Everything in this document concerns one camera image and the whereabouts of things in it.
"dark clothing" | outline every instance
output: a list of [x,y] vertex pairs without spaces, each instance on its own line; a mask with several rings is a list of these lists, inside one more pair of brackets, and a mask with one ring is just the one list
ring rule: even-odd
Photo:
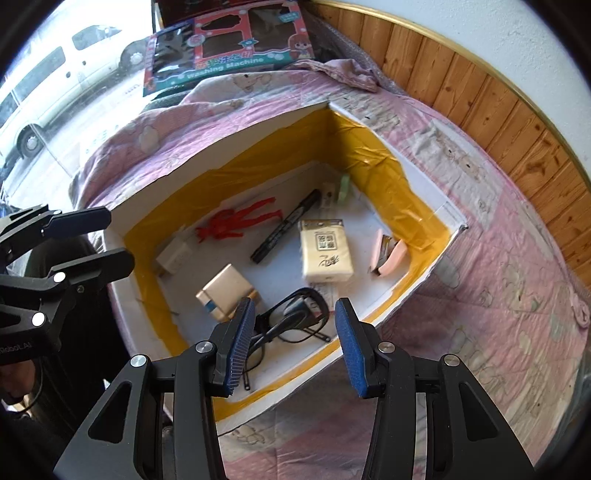
[[[25,276],[46,277],[54,265],[96,253],[83,237],[48,240],[31,251]],[[59,353],[41,358],[43,389],[31,415],[67,443],[129,360],[106,289],[66,316]]]

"green eraser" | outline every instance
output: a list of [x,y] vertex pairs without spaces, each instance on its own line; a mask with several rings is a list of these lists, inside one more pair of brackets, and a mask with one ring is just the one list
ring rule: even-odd
[[338,203],[343,203],[347,198],[347,193],[349,193],[350,181],[351,176],[348,173],[346,173],[340,178],[339,197],[337,199]]

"cartoon girl illustration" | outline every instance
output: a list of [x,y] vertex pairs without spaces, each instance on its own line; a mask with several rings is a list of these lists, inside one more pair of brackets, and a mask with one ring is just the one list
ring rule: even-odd
[[311,59],[314,57],[314,51],[307,35],[296,33],[290,37],[288,44],[292,60]]

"pink quilt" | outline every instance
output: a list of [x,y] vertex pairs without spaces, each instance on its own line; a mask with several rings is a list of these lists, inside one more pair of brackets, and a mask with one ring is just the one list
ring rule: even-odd
[[[535,462],[571,399],[589,309],[543,222],[484,151],[431,108],[377,87],[371,72],[352,61],[338,62],[299,66],[318,71],[201,82],[181,105],[146,112],[108,140],[72,188],[74,204],[113,208],[220,138],[286,111],[334,102],[419,166],[468,219],[469,230],[382,335],[412,355],[459,355]],[[418,478],[426,451],[421,402]],[[359,478],[374,411],[373,402],[355,398],[339,362],[222,437],[227,474]]]

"gold trim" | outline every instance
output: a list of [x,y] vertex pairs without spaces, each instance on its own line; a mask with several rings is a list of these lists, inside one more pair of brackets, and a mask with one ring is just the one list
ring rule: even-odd
[[413,30],[413,31],[420,33],[421,35],[423,35],[427,38],[430,38],[432,40],[439,42],[440,44],[444,45],[447,48],[452,49],[453,51],[459,53],[463,57],[466,57],[472,63],[475,63],[482,70],[487,72],[489,75],[502,81],[509,89],[511,89],[513,91],[514,94],[517,95],[517,97],[522,102],[524,102],[540,118],[540,120],[542,120],[542,122],[544,123],[546,128],[548,130],[550,130],[552,135],[554,135],[556,137],[556,140],[558,140],[560,145],[562,145],[562,147],[566,151],[567,155],[570,157],[571,161],[574,163],[574,166],[579,171],[579,174],[583,178],[583,181],[585,182],[587,189],[589,191],[591,191],[591,180],[589,178],[589,174],[587,174],[587,172],[585,171],[583,164],[579,160],[578,156],[574,153],[573,149],[571,148],[569,143],[566,141],[566,139],[563,137],[563,135],[560,133],[560,131],[558,130],[556,125],[554,125],[552,120],[550,120],[548,118],[548,116],[540,109],[540,107],[538,107],[532,101],[532,99],[526,95],[526,93],[523,90],[521,90],[515,83],[513,83],[511,80],[509,80],[505,75],[503,75],[501,72],[499,72],[499,70],[494,68],[486,60],[483,60],[482,58],[473,54],[470,50],[462,47],[459,43],[456,43],[453,40],[450,40],[449,38],[444,37],[443,35],[435,32],[429,28],[426,28],[426,27],[418,25],[414,22],[411,22],[410,20],[407,20],[406,18],[402,18],[402,17],[398,17],[396,15],[392,15],[392,14],[389,14],[386,12],[382,12],[380,10],[376,10],[375,8],[363,7],[362,5],[347,4],[344,2],[337,2],[337,1],[333,1],[333,0],[311,0],[311,1],[312,1],[312,3],[319,4],[319,5],[326,5],[328,7],[342,8],[345,10],[351,10],[353,12],[358,12],[360,14],[371,15],[373,17],[381,18],[382,20],[387,20],[389,22],[401,25],[405,28],[408,28],[409,30]]

